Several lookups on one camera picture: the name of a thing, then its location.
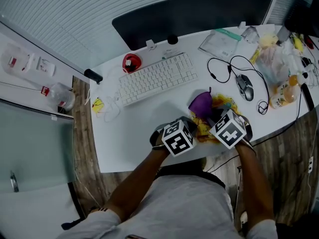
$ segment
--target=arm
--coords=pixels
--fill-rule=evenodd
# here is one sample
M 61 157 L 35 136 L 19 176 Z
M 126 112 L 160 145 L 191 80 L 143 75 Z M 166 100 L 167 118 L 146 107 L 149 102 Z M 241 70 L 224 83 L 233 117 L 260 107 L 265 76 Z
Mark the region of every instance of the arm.
M 269 182 L 255 152 L 244 143 L 236 145 L 243 170 L 244 204 L 248 229 L 263 220 L 273 220 L 273 196 Z
M 149 190 L 160 165 L 169 155 L 165 149 L 152 150 L 144 161 L 115 189 L 104 206 L 127 220 Z

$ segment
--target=computer mouse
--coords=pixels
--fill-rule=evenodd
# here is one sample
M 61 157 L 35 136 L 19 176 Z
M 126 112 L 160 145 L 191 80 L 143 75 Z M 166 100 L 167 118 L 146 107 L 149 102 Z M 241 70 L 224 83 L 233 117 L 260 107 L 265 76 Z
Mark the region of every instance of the computer mouse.
M 236 77 L 236 83 L 241 96 L 247 101 L 252 101 L 254 99 L 254 90 L 248 77 L 240 74 Z

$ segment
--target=orange juice bottle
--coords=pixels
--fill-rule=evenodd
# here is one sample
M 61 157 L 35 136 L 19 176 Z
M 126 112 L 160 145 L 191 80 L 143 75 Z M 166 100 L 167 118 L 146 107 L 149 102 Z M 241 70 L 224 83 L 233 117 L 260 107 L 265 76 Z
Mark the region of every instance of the orange juice bottle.
M 275 94 L 270 98 L 269 104 L 272 108 L 278 109 L 293 103 L 301 93 L 300 86 L 305 82 L 302 75 L 292 75 L 287 81 L 275 89 Z

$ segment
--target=black and white marker cube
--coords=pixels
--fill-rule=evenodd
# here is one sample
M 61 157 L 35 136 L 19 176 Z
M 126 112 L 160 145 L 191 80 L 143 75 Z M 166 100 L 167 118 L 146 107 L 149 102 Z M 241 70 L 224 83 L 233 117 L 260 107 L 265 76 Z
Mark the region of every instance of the black and white marker cube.
M 181 155 L 196 145 L 182 120 L 164 127 L 162 141 L 173 156 Z
M 232 110 L 229 110 L 209 132 L 228 149 L 234 147 L 246 135 L 244 122 Z

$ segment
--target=wooden floor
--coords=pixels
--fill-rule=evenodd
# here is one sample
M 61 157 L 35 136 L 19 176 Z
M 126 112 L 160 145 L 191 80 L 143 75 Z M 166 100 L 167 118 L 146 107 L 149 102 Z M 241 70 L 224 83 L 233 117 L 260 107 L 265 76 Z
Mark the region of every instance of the wooden floor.
M 103 205 L 116 186 L 129 175 L 129 172 L 100 173 L 93 139 L 90 106 L 89 104 L 84 106 L 88 87 L 88 84 L 74 79 L 73 91 L 76 96 L 76 103 L 70 113 L 75 120 L 75 165 L 80 181 L 75 182 L 74 187 L 78 201 L 86 215 L 92 207 Z M 311 200 L 310 205 L 312 204 L 319 175 L 319 141 L 317 136 L 313 152 L 314 168 L 309 176 L 309 184 L 312 188 L 311 196 L 309 195 L 307 184 L 307 167 L 308 159 L 311 155 L 316 122 L 317 115 L 313 111 L 298 119 L 296 124 L 285 133 L 255 147 L 257 157 L 272 186 L 274 211 L 276 221 L 279 223 L 291 225 L 307 212 L 309 200 Z M 231 150 L 219 156 L 208 157 L 205 169 L 213 167 L 211 169 L 213 171 L 235 155 L 237 155 L 237 152 Z M 236 203 L 239 180 L 238 166 L 240 166 L 240 161 L 237 157 L 213 172 L 226 184 L 226 189 L 232 198 L 233 204 Z M 242 187 L 238 195 L 236 208 L 236 227 L 240 227 L 238 217 L 244 210 L 241 192 Z

